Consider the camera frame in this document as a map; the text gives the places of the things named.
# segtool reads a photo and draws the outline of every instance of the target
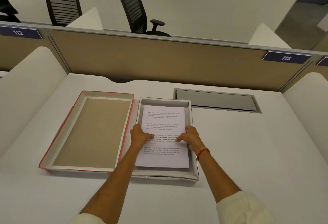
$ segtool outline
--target forearm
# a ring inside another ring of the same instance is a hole
[[[95,215],[107,224],[118,222],[139,151],[138,148],[129,148],[113,173],[81,213]]]
[[[206,176],[216,203],[238,191],[241,191],[208,151],[203,151],[199,155],[199,163]]]

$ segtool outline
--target beige partition panel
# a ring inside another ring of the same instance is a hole
[[[36,48],[39,46],[45,46],[51,50],[60,65],[63,67],[66,73],[68,73],[65,64],[49,40],[46,31],[41,28],[39,28],[38,31],[41,34],[43,40],[0,35],[0,70],[10,71]]]
[[[328,52],[328,35],[324,36],[311,50]]]
[[[285,88],[282,89],[282,93],[286,92],[290,87],[297,83],[302,77],[310,72],[320,73],[326,80],[328,80],[328,67],[316,65],[322,58],[315,59],[307,66],[300,74],[297,75]]]
[[[72,73],[278,91],[302,64],[262,61],[267,50],[50,30]]]

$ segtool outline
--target sleeve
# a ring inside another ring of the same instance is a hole
[[[105,222],[92,214],[78,214],[67,224],[105,224]]]
[[[249,192],[237,192],[216,205],[220,224],[278,224],[264,204]]]

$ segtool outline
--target number sign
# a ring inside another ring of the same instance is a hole
[[[300,63],[303,64],[311,57],[310,55],[283,53],[269,51],[262,60],[284,62],[284,63]]]
[[[317,65],[319,65],[319,66],[328,66],[328,56],[326,56],[323,59],[321,59],[319,61],[319,63],[317,63]]]
[[[21,37],[42,40],[36,28],[23,28],[13,26],[0,26],[0,34],[3,36]]]

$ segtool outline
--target person's left hand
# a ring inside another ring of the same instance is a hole
[[[139,151],[142,146],[147,143],[148,139],[155,137],[154,134],[144,133],[141,129],[140,124],[136,124],[130,131],[131,134],[131,147],[137,148]]]

